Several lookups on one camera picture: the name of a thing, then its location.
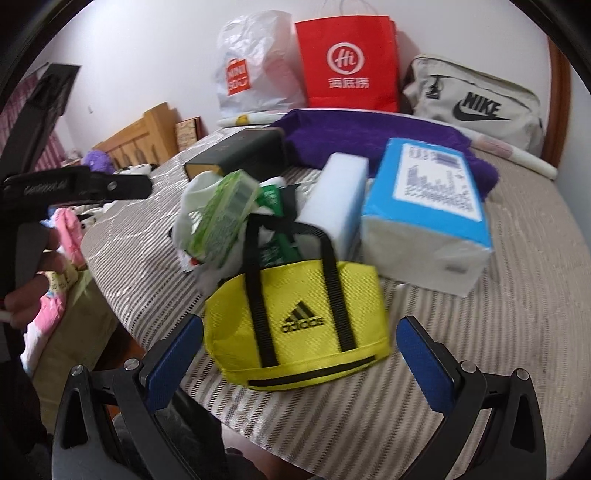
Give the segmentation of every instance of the yellow adidas bag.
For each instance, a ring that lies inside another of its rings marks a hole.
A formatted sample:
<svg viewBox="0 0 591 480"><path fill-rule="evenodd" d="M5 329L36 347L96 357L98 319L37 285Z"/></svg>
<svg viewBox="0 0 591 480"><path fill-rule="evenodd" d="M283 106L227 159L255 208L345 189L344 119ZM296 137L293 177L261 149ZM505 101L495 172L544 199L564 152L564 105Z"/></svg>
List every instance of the yellow adidas bag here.
<svg viewBox="0 0 591 480"><path fill-rule="evenodd" d="M261 270L260 227L320 240L322 260ZM256 390L305 387L366 368L390 353L378 275L338 262L311 225L251 214L244 273L206 302L205 346L229 382Z"/></svg>

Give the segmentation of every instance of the white sponge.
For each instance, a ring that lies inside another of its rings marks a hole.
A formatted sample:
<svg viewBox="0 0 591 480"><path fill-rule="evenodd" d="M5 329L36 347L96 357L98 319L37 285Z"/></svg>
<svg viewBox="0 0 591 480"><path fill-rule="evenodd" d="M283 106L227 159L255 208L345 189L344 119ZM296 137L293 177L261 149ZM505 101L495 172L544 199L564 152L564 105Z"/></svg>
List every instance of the white sponge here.
<svg viewBox="0 0 591 480"><path fill-rule="evenodd" d="M325 231L339 260L348 258L359 229L367 178L367 158L332 154L297 218ZM298 236L297 243L305 259L320 258L319 243L314 238Z"/></svg>

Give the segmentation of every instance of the curtain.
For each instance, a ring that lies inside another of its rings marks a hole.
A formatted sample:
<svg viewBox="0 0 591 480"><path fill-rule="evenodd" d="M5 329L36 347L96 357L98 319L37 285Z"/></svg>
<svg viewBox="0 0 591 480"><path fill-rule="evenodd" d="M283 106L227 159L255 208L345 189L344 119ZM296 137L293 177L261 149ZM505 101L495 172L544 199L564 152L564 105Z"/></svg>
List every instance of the curtain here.
<svg viewBox="0 0 591 480"><path fill-rule="evenodd" d="M38 78L36 73L33 73L22 80L14 89L2 113L0 113L0 155L2 154L2 150L4 150L8 136L10 135L10 130L17 121L18 114L21 112L29 95L32 94L35 89L37 82ZM57 138L55 132L52 132L47 141L47 146L41 154L41 157L39 157L34 170L38 171L49 170L50 168L60 168L61 162L65 159L66 153L61 146L60 139Z"/></svg>

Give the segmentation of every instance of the green packet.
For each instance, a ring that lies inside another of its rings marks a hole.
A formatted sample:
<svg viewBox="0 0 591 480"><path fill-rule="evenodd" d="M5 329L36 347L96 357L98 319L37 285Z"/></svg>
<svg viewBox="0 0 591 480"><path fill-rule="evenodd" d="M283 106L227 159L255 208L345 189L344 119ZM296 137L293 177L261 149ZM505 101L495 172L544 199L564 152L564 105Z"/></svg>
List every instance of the green packet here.
<svg viewBox="0 0 591 480"><path fill-rule="evenodd" d="M261 207L271 209L273 215L283 217L283 204L281 194L275 185L267 185L259 189L256 199ZM275 233L266 245L260 249L260 261L263 267L284 265L301 260L300 252L295 244L292 244L284 233Z"/></svg>
<svg viewBox="0 0 591 480"><path fill-rule="evenodd" d="M253 210L259 184L243 170L233 171L218 184L191 235L187 252L201 263L221 267L238 232Z"/></svg>

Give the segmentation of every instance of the nike logo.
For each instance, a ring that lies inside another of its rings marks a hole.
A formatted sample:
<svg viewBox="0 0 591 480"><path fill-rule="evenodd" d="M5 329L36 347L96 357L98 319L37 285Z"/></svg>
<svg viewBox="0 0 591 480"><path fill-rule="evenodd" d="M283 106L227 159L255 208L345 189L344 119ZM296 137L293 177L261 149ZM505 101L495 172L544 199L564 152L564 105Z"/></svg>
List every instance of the nike logo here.
<svg viewBox="0 0 591 480"><path fill-rule="evenodd" d="M483 120L510 120L510 118L501 118L500 116L480 113L466 113L460 108L461 101L453 108L453 116L460 122L477 122Z"/></svg>
<svg viewBox="0 0 591 480"><path fill-rule="evenodd" d="M466 113L460 107L466 107L475 113ZM453 108L453 116L456 117L460 122L476 122L482 120L509 120L508 118L501 118L496 113L501 108L499 102L495 102L482 95L478 95L474 92L468 92L466 98L460 101Z"/></svg>

